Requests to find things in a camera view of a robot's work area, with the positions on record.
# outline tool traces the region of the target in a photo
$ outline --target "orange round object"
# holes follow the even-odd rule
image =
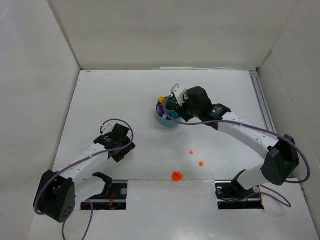
[[[184,175],[178,171],[175,171],[174,173],[172,173],[172,180],[175,182],[179,182],[183,177]]]

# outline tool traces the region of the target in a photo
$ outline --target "wall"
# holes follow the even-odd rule
[[[303,184],[320,233],[320,0],[300,0],[258,71],[270,112],[306,154],[311,178]],[[306,174],[300,164],[295,176]]]
[[[46,0],[0,3],[0,239],[27,239],[79,67]]]
[[[50,0],[84,69],[259,67],[298,0]]]

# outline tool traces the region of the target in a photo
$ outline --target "screw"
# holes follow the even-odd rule
[[[124,188],[121,188],[121,190],[120,190],[120,193],[121,193],[122,195],[126,195],[127,192],[128,192],[128,190],[127,190],[125,187],[124,187]]]
[[[218,187],[216,188],[216,193],[217,193],[217,194],[222,194],[222,187],[221,187],[221,186],[218,186]]]
[[[252,189],[255,193],[260,193],[260,188],[258,186],[254,186]]]

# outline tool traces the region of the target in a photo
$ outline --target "teal bowl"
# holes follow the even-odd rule
[[[169,115],[171,115],[172,113],[175,112],[174,110],[172,110],[172,107],[171,107],[171,106],[168,106],[168,104],[169,104],[169,105],[172,104],[172,103],[170,103],[170,102],[174,102],[174,101],[168,101],[167,104],[166,104],[167,108],[165,108],[166,111],[167,111],[167,113],[168,113]],[[177,123],[177,122],[175,122],[175,121],[172,121],[171,119],[168,119],[168,117],[167,117],[166,119],[164,119],[162,116],[160,116],[160,115],[158,114],[158,112],[157,112],[157,106],[161,106],[161,107],[162,107],[162,105],[161,105],[161,104],[157,104],[157,105],[155,106],[156,119],[158,120],[158,122],[159,122],[162,126],[167,127],[167,128],[173,128],[173,127],[176,127],[176,126],[179,125],[179,123]]]

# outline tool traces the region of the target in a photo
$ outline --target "bowl of objects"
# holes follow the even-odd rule
[[[163,105],[164,102],[165,102],[165,98],[162,96],[158,99],[158,103],[156,104],[155,111],[156,111],[157,120],[164,127],[167,127],[167,128],[176,127],[179,123],[172,121],[167,117],[167,115],[164,112],[164,105]],[[177,105],[176,100],[174,98],[170,98],[165,104],[165,110],[173,119],[181,121],[180,116],[174,110],[176,105]]]

